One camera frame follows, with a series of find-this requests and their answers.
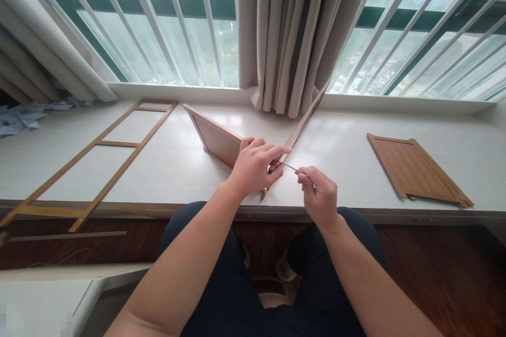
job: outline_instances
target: crumpled paper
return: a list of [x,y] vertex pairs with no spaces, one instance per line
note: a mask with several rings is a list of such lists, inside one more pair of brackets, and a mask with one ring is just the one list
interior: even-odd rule
[[68,111],[74,106],[93,105],[93,102],[78,100],[70,96],[65,100],[52,102],[51,104],[32,103],[19,105],[8,109],[7,105],[0,106],[0,136],[18,134],[23,128],[38,129],[37,120],[48,116],[45,110]]

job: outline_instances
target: window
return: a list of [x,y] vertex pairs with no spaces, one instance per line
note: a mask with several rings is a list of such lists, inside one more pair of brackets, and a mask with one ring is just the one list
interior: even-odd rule
[[[238,87],[235,0],[56,0],[122,82]],[[506,0],[366,0],[331,94],[495,101]]]
[[122,82],[238,87],[234,0],[56,1]]
[[506,86],[505,15],[506,0],[366,0],[328,92],[492,100]]

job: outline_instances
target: leg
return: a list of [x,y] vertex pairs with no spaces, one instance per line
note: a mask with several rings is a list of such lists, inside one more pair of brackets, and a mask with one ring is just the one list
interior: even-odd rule
[[[159,255],[205,204],[190,203],[176,212],[163,235]],[[242,244],[230,229],[206,289],[182,336],[229,334],[237,327],[244,328],[242,324],[248,324],[248,319],[261,316],[263,310],[246,272]]]
[[[369,220],[350,208],[338,207],[337,211],[360,242],[388,271],[380,236]],[[295,307],[319,321],[361,331],[355,312],[332,265],[325,241],[315,224],[294,238],[288,248],[287,260],[290,267],[303,276]]]

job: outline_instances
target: curtain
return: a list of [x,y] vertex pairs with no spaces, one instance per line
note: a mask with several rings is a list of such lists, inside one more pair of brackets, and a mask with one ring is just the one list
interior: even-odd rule
[[78,51],[52,16],[41,0],[0,0],[0,89],[20,103],[58,100],[54,83],[80,100],[115,100],[86,61],[89,52]]
[[239,86],[258,110],[306,112],[332,76],[361,0],[236,0]]

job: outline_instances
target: white cabinet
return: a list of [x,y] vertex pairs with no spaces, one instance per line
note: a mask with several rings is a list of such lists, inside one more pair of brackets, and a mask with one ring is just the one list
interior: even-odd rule
[[12,337],[103,335],[150,267],[107,264],[1,271],[0,334],[5,328]]

